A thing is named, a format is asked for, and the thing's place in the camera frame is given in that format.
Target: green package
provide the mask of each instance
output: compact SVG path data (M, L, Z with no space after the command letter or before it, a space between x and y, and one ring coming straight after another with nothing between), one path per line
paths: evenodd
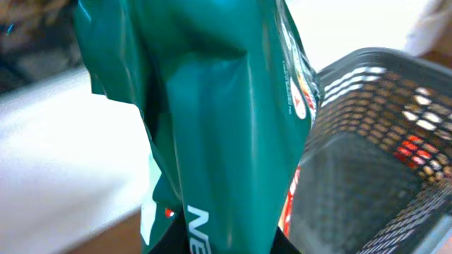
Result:
M161 170L143 253L166 208L192 253L269 253L322 99L286 3L79 0L74 15L93 92L140 109Z

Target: brown floor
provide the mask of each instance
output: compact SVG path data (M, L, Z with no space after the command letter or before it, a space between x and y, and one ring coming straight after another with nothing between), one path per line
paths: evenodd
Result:
M141 253L140 214L113 226L67 254L139 254Z

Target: black basket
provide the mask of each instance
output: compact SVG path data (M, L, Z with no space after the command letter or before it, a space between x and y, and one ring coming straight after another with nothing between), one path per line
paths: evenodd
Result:
M320 73L290 241L310 253L433 253L452 227L452 71L361 49Z

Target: snack bag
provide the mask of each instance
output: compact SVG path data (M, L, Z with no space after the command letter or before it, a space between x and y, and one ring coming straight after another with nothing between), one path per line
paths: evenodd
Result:
M285 2L79 0L75 26L93 92L141 110L161 171L143 253L176 223L192 253L269 253L321 101Z

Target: perforated basket wall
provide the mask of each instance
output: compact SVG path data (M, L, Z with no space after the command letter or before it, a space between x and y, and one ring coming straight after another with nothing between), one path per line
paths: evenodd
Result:
M303 253L409 253L450 205L452 72L364 49L321 79L291 242Z

